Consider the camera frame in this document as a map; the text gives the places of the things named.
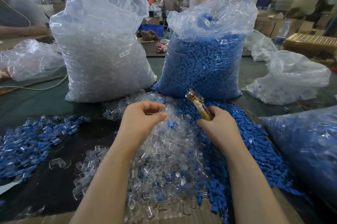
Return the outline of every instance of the plastic bottle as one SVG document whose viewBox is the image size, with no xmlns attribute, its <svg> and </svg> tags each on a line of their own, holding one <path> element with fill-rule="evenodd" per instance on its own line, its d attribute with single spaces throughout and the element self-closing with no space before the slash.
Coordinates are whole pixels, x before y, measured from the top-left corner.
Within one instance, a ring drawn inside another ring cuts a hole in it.
<svg viewBox="0 0 337 224">
<path fill-rule="evenodd" d="M 284 25 L 280 28 L 280 30 L 277 33 L 277 36 L 274 39 L 274 44 L 277 48 L 281 48 L 283 45 L 283 42 L 287 38 L 288 32 L 289 32 L 289 21 L 284 22 Z"/>
</svg>

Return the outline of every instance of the bag of clear plastic parts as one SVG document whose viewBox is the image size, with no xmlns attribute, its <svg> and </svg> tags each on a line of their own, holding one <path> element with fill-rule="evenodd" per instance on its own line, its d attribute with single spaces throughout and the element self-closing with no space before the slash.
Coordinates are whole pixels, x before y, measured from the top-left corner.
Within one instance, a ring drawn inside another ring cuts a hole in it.
<svg viewBox="0 0 337 224">
<path fill-rule="evenodd" d="M 108 101 L 154 84 L 157 77 L 135 37 L 141 21 L 107 0 L 67 0 L 50 19 L 69 75 L 66 100 Z"/>
<path fill-rule="evenodd" d="M 11 50 L 1 51 L 0 62 L 15 81 L 47 77 L 64 66 L 62 55 L 35 39 L 25 39 Z"/>
<path fill-rule="evenodd" d="M 241 95 L 238 75 L 245 34 L 253 30 L 252 0 L 209 0 L 187 11 L 170 12 L 170 40 L 155 91 L 184 97 L 194 87 L 206 99 Z"/>
<path fill-rule="evenodd" d="M 108 0 L 121 9 L 136 13 L 141 18 L 149 17 L 148 0 Z"/>
<path fill-rule="evenodd" d="M 251 51 L 254 61 L 266 61 L 277 51 L 274 43 L 257 30 L 246 34 L 244 46 Z"/>
<path fill-rule="evenodd" d="M 302 54 L 277 51 L 267 61 L 269 73 L 242 90 L 268 104 L 283 105 L 315 98 L 329 84 L 331 71 Z"/>
<path fill-rule="evenodd" d="M 337 206 L 337 106 L 261 120 L 302 179 Z"/>
</svg>

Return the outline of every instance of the label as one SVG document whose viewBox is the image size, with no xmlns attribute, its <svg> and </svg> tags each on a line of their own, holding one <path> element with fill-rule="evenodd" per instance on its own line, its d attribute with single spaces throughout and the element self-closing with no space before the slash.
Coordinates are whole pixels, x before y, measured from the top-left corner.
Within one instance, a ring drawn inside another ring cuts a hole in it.
<svg viewBox="0 0 337 224">
<path fill-rule="evenodd" d="M 126 50 L 126 51 L 120 53 L 119 56 L 122 58 L 122 57 L 128 55 L 129 53 L 130 53 L 129 50 Z"/>
</svg>

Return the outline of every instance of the bag of blue plastic parts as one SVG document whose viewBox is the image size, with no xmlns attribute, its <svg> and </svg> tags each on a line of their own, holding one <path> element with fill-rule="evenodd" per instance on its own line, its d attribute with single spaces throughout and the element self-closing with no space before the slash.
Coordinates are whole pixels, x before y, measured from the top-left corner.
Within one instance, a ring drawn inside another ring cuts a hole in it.
<svg viewBox="0 0 337 224">
<path fill-rule="evenodd" d="M 209 0 L 181 13 L 170 12 L 167 23 L 174 34 L 153 90 L 181 98 L 193 87 L 213 100 L 241 95 L 243 43 L 256 16 L 252 0 Z"/>
<path fill-rule="evenodd" d="M 337 206 L 337 106 L 261 120 L 313 191 Z"/>
</svg>

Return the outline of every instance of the pile of clear plastic parts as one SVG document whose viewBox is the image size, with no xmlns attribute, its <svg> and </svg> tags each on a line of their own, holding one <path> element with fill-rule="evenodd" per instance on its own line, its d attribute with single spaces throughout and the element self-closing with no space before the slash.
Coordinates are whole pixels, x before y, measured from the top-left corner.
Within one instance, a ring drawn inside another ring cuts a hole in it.
<svg viewBox="0 0 337 224">
<path fill-rule="evenodd" d="M 120 101 L 104 103 L 104 117 L 121 118 L 126 107 L 150 100 L 166 106 L 167 119 L 154 127 L 130 164 L 125 222 L 140 223 L 153 218 L 189 215 L 197 206 L 197 192 L 208 197 L 202 148 L 196 143 L 197 127 L 190 117 L 179 115 L 171 97 L 141 92 Z M 74 181 L 74 197 L 85 193 L 107 148 L 88 151 L 84 163 L 77 163 L 80 177 Z"/>
</svg>

